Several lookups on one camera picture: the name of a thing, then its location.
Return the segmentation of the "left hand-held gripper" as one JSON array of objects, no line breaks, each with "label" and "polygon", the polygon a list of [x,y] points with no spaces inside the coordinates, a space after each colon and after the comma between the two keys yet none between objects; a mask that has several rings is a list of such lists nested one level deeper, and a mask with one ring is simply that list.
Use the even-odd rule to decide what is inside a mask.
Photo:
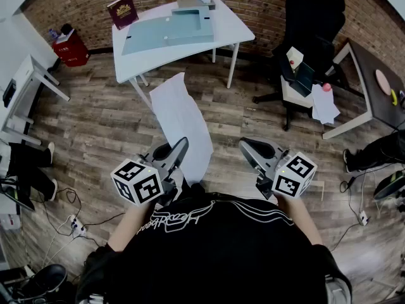
[{"label": "left hand-held gripper", "polygon": [[174,147],[164,143],[153,153],[126,159],[111,172],[118,194],[133,205],[143,205],[153,200],[165,205],[178,191],[172,173],[180,167],[189,148],[187,137]]}]

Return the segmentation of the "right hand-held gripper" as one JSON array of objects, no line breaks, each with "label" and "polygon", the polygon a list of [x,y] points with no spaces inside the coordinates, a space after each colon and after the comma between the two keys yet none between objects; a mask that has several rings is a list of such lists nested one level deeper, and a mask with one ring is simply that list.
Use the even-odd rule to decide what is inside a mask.
[{"label": "right hand-held gripper", "polygon": [[265,160],[276,158],[256,181],[257,189],[267,200],[274,194],[300,197],[317,170],[317,165],[302,152],[287,154],[276,142],[262,137],[241,137],[239,148],[256,170],[264,170]]}]

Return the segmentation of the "light blue box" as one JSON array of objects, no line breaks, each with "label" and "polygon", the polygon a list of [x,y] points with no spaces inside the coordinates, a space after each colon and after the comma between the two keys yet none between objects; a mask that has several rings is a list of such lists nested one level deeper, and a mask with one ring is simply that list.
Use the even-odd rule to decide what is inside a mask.
[{"label": "light blue box", "polygon": [[170,16],[132,24],[122,54],[213,41],[214,32],[207,6],[178,8],[173,9]]}]

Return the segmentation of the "person's left forearm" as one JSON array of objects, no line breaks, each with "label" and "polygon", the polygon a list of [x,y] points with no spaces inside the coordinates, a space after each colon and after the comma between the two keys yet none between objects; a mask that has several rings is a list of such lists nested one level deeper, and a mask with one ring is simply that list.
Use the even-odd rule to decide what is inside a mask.
[{"label": "person's left forearm", "polygon": [[123,251],[139,229],[149,221],[155,205],[155,200],[140,206],[130,205],[108,239],[109,247],[115,252]]}]

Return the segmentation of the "person's right forearm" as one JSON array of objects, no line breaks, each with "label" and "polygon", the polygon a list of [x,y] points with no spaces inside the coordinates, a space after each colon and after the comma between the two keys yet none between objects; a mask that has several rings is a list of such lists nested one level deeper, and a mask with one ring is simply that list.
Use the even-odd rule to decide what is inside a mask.
[{"label": "person's right forearm", "polygon": [[323,244],[321,235],[301,198],[275,193],[278,207],[283,210],[306,235],[311,244]]}]

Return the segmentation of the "loose white paper sheets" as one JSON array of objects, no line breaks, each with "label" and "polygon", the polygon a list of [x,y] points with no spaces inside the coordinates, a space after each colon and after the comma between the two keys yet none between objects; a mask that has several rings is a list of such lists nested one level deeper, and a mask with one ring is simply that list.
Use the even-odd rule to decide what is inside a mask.
[{"label": "loose white paper sheets", "polygon": [[312,118],[321,124],[334,124],[340,111],[335,106],[333,90],[325,91],[323,86],[316,84],[312,87],[311,95],[313,98]]}]

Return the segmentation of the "dark green box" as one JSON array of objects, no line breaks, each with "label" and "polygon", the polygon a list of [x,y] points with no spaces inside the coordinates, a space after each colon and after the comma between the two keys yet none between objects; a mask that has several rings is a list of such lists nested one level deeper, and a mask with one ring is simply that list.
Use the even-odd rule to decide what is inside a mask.
[{"label": "dark green box", "polygon": [[314,73],[315,71],[304,62],[297,67],[295,81],[292,83],[292,88],[304,98],[311,94]]}]

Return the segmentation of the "cream cube box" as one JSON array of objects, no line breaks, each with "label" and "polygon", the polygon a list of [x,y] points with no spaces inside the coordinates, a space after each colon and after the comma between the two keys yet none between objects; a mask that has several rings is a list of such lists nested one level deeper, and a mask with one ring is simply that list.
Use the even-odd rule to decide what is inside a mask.
[{"label": "cream cube box", "polygon": [[286,55],[288,61],[294,60],[294,65],[291,65],[290,62],[289,65],[292,71],[295,72],[298,69],[299,65],[302,63],[304,55],[293,46],[287,51]]}]

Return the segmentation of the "person's black printed shirt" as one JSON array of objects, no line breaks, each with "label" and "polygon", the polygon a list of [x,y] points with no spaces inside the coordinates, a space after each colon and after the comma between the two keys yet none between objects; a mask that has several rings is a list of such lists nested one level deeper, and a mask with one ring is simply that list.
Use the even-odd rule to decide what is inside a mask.
[{"label": "person's black printed shirt", "polygon": [[75,304],[352,304],[352,286],[278,202],[194,185],[123,251],[92,252]]}]

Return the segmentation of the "black green striped object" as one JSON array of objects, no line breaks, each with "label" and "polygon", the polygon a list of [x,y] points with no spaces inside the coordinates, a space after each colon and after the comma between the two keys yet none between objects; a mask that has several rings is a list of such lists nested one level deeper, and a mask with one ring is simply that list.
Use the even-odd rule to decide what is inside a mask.
[{"label": "black green striped object", "polygon": [[382,200],[405,188],[405,173],[396,171],[392,175],[384,178],[375,189],[374,200]]}]

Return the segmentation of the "red box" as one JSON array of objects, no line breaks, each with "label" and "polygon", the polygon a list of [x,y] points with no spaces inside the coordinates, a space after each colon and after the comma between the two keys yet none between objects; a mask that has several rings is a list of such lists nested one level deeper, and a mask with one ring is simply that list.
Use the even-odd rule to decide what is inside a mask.
[{"label": "red box", "polygon": [[66,42],[52,44],[53,51],[68,67],[79,67],[85,65],[89,59],[89,50],[78,36],[77,31],[70,36]]}]

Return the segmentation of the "black office chair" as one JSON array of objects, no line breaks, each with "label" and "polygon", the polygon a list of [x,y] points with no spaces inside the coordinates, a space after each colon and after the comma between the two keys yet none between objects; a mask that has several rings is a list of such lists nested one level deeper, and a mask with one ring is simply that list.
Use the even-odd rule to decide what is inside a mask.
[{"label": "black office chair", "polygon": [[263,103],[280,100],[286,109],[284,130],[289,130],[295,112],[311,114],[312,108],[305,108],[283,100],[280,76],[292,86],[296,72],[287,59],[287,51],[293,46],[303,55],[303,61],[314,71],[313,84],[329,83],[342,88],[340,82],[345,74],[337,78],[325,75],[332,66],[335,47],[333,40],[345,24],[344,0],[286,0],[286,27],[282,43],[273,50],[267,71],[268,81],[277,88],[274,93],[253,97],[253,102]]}]

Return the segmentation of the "pink round plate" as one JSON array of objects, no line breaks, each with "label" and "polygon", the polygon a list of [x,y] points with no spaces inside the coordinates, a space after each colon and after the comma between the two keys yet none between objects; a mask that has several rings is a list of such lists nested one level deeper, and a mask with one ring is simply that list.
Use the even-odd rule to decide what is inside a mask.
[{"label": "pink round plate", "polygon": [[383,72],[379,69],[375,70],[375,77],[376,77],[376,81],[377,81],[380,89],[383,91],[383,93],[390,96],[391,95],[390,84],[389,84],[389,81],[387,80],[386,76],[383,74]]}]

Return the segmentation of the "maroon hardcover book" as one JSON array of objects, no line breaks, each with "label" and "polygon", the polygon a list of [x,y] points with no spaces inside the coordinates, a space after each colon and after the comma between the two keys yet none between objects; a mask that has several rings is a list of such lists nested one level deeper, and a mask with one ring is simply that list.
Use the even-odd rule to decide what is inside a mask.
[{"label": "maroon hardcover book", "polygon": [[116,0],[108,4],[107,9],[118,30],[139,19],[133,0]]}]

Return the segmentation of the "small white box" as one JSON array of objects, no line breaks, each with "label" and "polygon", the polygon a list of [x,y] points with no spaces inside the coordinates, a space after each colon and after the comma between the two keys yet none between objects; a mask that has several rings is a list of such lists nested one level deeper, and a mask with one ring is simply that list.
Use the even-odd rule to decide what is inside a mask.
[{"label": "small white box", "polygon": [[60,44],[60,43],[62,43],[62,42],[66,42],[66,41],[70,38],[70,36],[71,36],[72,34],[74,34],[74,33],[75,33],[75,29],[73,28],[73,29],[71,29],[71,30],[69,31],[68,34],[61,34],[61,35],[55,40],[55,43],[56,43],[56,44]]}]

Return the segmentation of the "black device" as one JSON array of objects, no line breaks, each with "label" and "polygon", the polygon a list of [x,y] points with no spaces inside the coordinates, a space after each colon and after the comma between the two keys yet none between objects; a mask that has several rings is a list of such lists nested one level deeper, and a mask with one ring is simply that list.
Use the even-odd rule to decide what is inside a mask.
[{"label": "black device", "polygon": [[16,82],[14,79],[11,79],[6,90],[3,93],[3,104],[4,107],[7,108],[13,98],[13,95],[16,91]]}]

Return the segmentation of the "black padded seat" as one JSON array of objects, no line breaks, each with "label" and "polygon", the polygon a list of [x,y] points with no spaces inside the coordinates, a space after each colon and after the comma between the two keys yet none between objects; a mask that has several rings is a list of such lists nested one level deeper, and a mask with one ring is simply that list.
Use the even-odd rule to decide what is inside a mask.
[{"label": "black padded seat", "polygon": [[50,264],[36,273],[31,279],[35,296],[53,293],[66,281],[67,271],[60,264]]}]

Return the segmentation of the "dark table with white frame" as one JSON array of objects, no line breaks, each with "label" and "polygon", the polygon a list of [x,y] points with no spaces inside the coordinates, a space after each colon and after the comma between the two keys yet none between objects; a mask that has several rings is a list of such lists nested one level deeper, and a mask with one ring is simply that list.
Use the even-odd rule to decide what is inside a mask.
[{"label": "dark table with white frame", "polygon": [[393,129],[398,129],[402,124],[405,124],[405,113],[399,105],[395,106],[392,104],[391,96],[386,95],[381,90],[375,72],[380,70],[385,75],[390,87],[396,94],[399,94],[400,91],[405,92],[405,86],[401,78],[383,61],[379,60],[374,54],[354,40],[347,40],[344,47],[333,58],[332,66],[325,72],[325,75],[332,75],[335,78],[339,75],[343,75],[344,72],[340,69],[339,63],[348,54],[351,55],[354,66],[356,67],[363,92],[360,93],[351,89],[345,78],[340,82],[342,83],[343,89],[364,98],[366,111],[352,120],[324,133],[322,138],[324,140],[331,139],[372,119],[377,119]]}]

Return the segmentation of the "white shelving frame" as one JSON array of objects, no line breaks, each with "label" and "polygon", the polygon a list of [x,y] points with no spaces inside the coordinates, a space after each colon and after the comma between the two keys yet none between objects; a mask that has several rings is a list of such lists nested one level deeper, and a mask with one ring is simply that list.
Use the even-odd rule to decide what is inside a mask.
[{"label": "white shelving frame", "polygon": [[0,132],[10,134],[14,137],[21,138],[26,142],[40,146],[42,144],[40,140],[8,127],[8,122],[14,118],[24,120],[26,123],[34,123],[32,119],[17,114],[17,108],[28,91],[28,85],[34,79],[37,79],[40,83],[44,84],[65,101],[70,100],[70,97],[58,88],[60,82],[54,78],[35,58],[28,55],[21,63],[19,69],[16,71],[11,80],[11,83],[15,86],[15,92],[8,105],[5,106],[3,99],[0,98]]}]

